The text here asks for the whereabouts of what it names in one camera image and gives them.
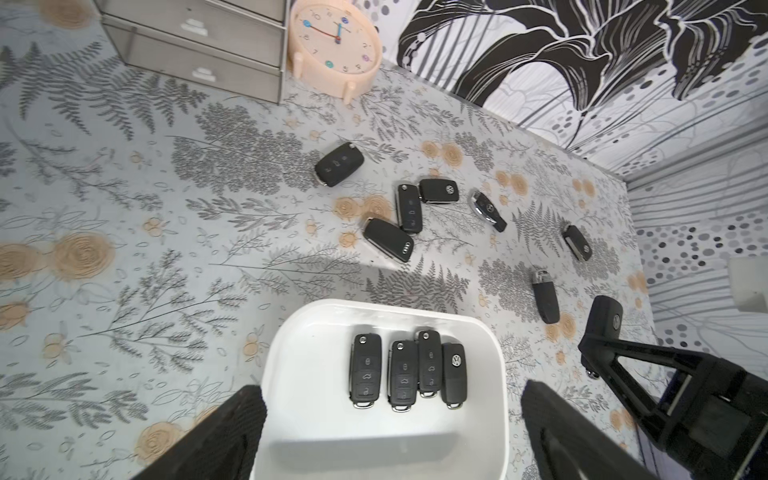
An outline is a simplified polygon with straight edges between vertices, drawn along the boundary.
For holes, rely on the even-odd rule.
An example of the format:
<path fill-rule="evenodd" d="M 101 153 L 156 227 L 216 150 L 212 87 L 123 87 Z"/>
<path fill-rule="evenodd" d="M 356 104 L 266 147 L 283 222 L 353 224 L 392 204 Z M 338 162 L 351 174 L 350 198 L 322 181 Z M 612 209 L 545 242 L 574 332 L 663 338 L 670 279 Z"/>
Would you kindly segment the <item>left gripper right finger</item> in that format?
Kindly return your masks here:
<path fill-rule="evenodd" d="M 529 380 L 521 407 L 542 479 L 654 477 L 547 384 Z"/>

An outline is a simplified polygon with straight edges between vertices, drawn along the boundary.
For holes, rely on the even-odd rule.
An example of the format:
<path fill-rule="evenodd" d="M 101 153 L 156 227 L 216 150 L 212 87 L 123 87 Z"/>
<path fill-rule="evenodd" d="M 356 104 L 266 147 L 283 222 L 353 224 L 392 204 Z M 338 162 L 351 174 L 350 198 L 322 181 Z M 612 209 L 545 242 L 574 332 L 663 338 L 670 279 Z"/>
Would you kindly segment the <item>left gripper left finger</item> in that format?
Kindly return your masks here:
<path fill-rule="evenodd" d="M 248 480 L 266 419 L 261 387 L 246 385 L 136 477 Z"/>

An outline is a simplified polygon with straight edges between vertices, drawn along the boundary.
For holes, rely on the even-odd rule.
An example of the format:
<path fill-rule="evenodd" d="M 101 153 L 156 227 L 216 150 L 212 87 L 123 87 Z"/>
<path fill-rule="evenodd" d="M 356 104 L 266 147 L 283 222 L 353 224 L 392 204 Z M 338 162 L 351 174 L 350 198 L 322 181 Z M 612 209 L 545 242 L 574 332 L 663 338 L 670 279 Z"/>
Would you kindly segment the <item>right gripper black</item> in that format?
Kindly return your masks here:
<path fill-rule="evenodd" d="M 605 381 L 654 445 L 694 479 L 767 477 L 767 381 L 710 354 L 586 335 L 586 369 Z M 652 384 L 648 366 L 670 378 Z"/>

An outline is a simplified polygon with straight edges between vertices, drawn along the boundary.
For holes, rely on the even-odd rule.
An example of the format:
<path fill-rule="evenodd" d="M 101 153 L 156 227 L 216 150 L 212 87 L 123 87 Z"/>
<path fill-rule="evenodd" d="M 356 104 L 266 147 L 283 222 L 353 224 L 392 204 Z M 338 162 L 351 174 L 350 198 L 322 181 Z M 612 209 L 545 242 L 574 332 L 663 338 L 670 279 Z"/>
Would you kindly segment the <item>silver black bmw key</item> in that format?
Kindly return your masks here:
<path fill-rule="evenodd" d="M 609 296 L 598 295 L 594 298 L 587 320 L 586 334 L 594 334 L 608 339 L 618 339 L 623 320 L 621 303 Z"/>

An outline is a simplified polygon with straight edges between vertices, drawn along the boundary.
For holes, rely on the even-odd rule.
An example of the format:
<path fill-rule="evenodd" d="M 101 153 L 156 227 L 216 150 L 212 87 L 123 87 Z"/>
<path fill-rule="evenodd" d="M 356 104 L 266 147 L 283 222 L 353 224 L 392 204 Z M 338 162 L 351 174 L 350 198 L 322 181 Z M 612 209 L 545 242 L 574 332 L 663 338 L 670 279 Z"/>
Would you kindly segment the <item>white storage tray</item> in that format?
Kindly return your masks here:
<path fill-rule="evenodd" d="M 349 395 L 352 345 L 377 334 L 381 350 L 422 329 L 461 344 L 468 398 L 440 397 L 394 411 L 386 394 L 366 409 Z M 478 319 L 339 299 L 310 303 L 279 328 L 261 382 L 267 418 L 255 479 L 502 479 L 508 470 L 506 369 Z"/>

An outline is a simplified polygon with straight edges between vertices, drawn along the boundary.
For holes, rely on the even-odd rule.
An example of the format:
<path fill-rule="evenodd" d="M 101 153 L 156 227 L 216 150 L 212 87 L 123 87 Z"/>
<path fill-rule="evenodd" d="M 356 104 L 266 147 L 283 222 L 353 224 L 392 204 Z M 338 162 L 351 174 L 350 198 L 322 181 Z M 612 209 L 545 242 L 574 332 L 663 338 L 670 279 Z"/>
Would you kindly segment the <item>black car key front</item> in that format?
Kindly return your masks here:
<path fill-rule="evenodd" d="M 358 409 L 370 408 L 380 395 L 382 340 L 376 333 L 356 335 L 352 342 L 349 398 Z"/>

